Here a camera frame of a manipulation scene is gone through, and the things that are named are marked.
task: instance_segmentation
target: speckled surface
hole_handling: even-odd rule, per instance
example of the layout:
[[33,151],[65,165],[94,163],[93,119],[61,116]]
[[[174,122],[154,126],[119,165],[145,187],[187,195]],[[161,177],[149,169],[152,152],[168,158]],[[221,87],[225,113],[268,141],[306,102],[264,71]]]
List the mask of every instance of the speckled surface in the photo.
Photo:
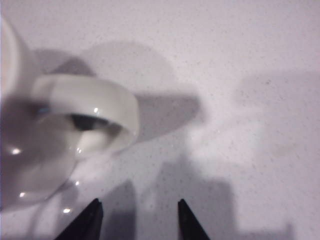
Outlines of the speckled surface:
[[1,12],[46,72],[118,82],[141,108],[135,145],[2,213],[2,239],[53,239],[95,197],[101,239],[178,239],[182,197],[214,240],[319,239],[320,1],[2,0]]

